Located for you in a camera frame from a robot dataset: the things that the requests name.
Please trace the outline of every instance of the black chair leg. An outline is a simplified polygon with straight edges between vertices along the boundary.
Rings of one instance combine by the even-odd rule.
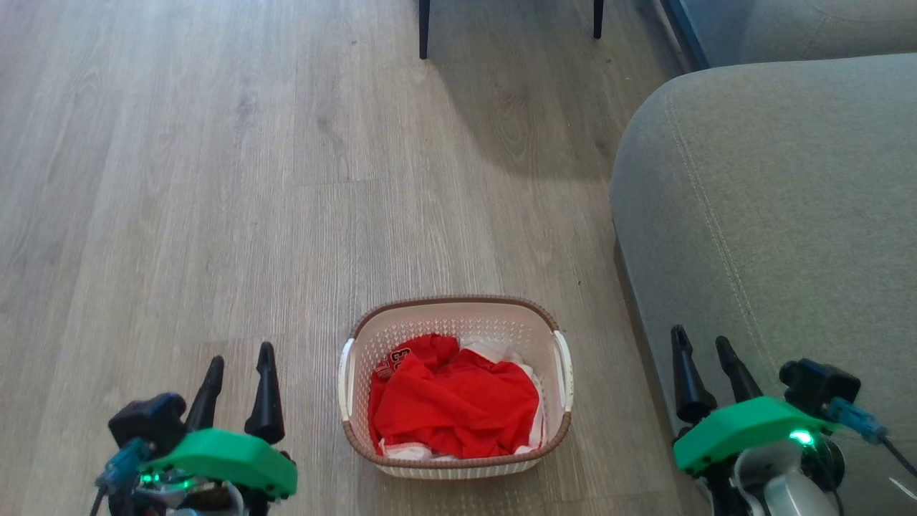
[[[602,11],[605,10],[605,0],[592,0],[592,37],[602,37]]]
[[[426,59],[426,40],[429,33],[430,0],[420,0],[420,59]]]

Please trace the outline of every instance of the sofa cushion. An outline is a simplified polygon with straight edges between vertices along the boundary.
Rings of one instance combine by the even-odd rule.
[[[673,427],[680,323],[721,405],[722,334],[770,396],[802,357],[859,376],[857,403],[917,461],[915,84],[917,54],[754,64],[676,78],[637,111],[612,210]],[[888,452],[835,439],[848,514],[917,511]]]
[[[917,51],[914,0],[671,1],[711,66]]]

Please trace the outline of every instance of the green plastic housing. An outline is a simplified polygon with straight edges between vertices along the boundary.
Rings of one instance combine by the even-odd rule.
[[[813,418],[782,399],[751,398],[715,410],[678,439],[673,446],[675,464],[696,475],[748,448],[787,439],[797,430],[818,435],[838,428],[839,424]]]
[[[179,469],[188,475],[259,489],[273,498],[296,493],[296,465],[261,439],[208,428],[191,432],[172,452],[140,471],[157,474]]]

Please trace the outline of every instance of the laundry basket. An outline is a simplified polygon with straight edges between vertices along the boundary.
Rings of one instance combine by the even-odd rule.
[[[512,345],[541,382],[546,443],[527,454],[453,461],[411,461],[376,454],[370,438],[370,378],[400,343],[427,333],[459,339],[490,337]],[[497,477],[536,465],[558,447],[570,426],[573,366],[564,336],[538,305],[510,297],[435,297],[386,305],[370,312],[344,344],[337,377],[344,433],[354,450],[395,477],[432,480]]]

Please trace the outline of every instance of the wooden floor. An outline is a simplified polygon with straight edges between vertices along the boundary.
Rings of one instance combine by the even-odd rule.
[[[227,360],[241,430],[275,342],[299,494],[278,515],[688,514],[613,265],[607,186],[679,73],[651,6],[0,0],[0,514],[73,515],[133,398]],[[578,387],[536,469],[385,477],[348,448],[337,358],[378,304],[550,310]]]

